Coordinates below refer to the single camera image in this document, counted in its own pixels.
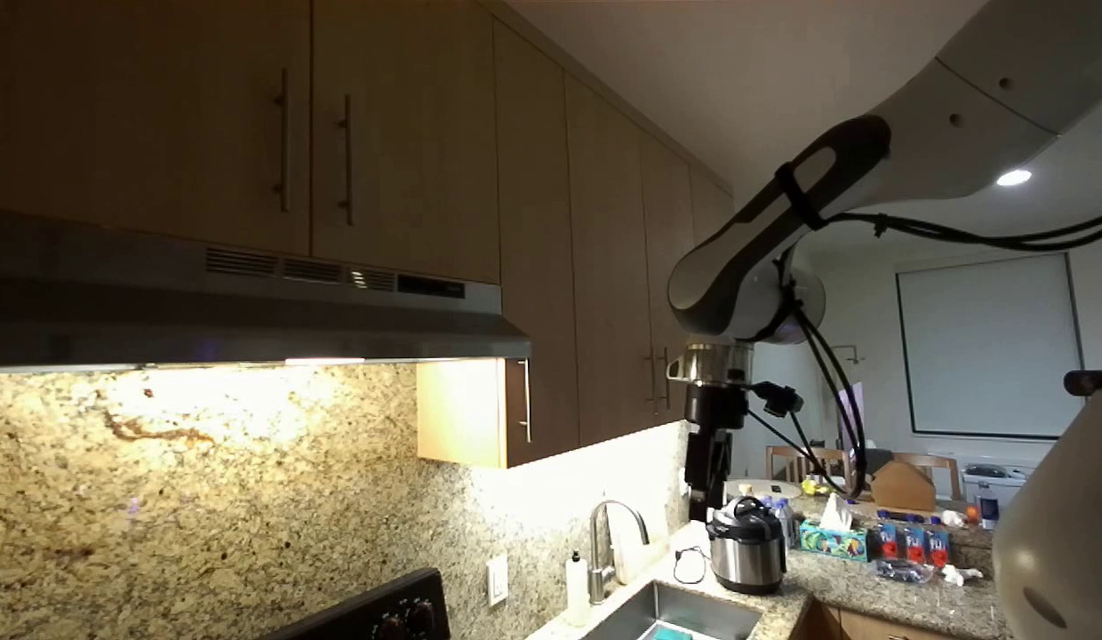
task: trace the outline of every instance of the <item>kitchen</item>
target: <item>kitchen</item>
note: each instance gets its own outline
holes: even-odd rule
[[[600,498],[653,532],[684,521],[684,409],[657,385],[680,334],[657,290],[747,184],[729,194],[498,3],[358,35],[334,14],[347,3],[12,8],[0,211],[498,282],[538,359],[532,443],[494,467],[540,462],[420,457],[408,364],[0,370],[0,637],[260,637],[415,565],[446,572],[455,637],[527,637],[563,611],[563,560],[591,546]],[[1102,302],[1080,315],[1102,346]],[[513,598],[486,607],[498,556]]]

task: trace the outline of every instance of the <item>wall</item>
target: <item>wall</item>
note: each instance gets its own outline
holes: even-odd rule
[[[902,334],[897,306],[897,271],[981,261],[981,249],[894,242],[875,253],[814,257],[814,271],[830,287],[830,342],[857,346],[859,364],[846,364],[865,381],[869,436],[898,451],[941,451],[986,462],[1038,462],[1048,441],[1017,436],[924,436],[910,432]],[[1070,257],[1078,332],[1089,365],[1102,365],[1102,242]]]
[[[524,637],[564,605],[598,498],[684,520],[680,443],[415,462],[411,365],[0,374],[0,637],[260,637],[415,565],[455,637]]]

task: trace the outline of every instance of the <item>granite countertop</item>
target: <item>granite countertop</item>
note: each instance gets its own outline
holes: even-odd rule
[[[540,627],[530,640],[579,640],[649,579],[684,587],[672,579],[672,552],[691,546],[691,539],[709,543],[702,521],[684,525],[672,538],[667,552],[649,569],[642,569],[628,587],[617,587],[609,602],[600,602],[591,611],[563,611],[557,620]],[[888,584],[875,575],[875,569],[865,560],[822,557],[803,552],[788,552],[788,572],[783,579],[783,590],[771,598],[726,590],[710,572],[704,584],[687,590],[756,607],[762,621],[755,627],[750,640],[788,640],[812,598],[832,607],[848,607],[902,627],[924,627],[941,637],[967,637],[967,640],[1007,637],[1007,627],[997,611],[993,584],[962,590],[944,584],[921,584],[921,587]]]

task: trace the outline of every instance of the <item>robotic arm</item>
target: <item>robotic arm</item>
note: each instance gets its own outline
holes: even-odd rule
[[[993,0],[894,101],[830,127],[680,261],[667,306],[697,334],[694,359],[672,365],[694,385],[694,515],[723,501],[723,432],[747,411],[737,348],[796,342],[800,320],[822,315],[788,249],[841,211],[978,193],[1100,101],[1102,0]],[[1102,521],[1085,509],[1102,513],[1102,392],[998,525],[997,587],[1017,637],[1102,637]]]

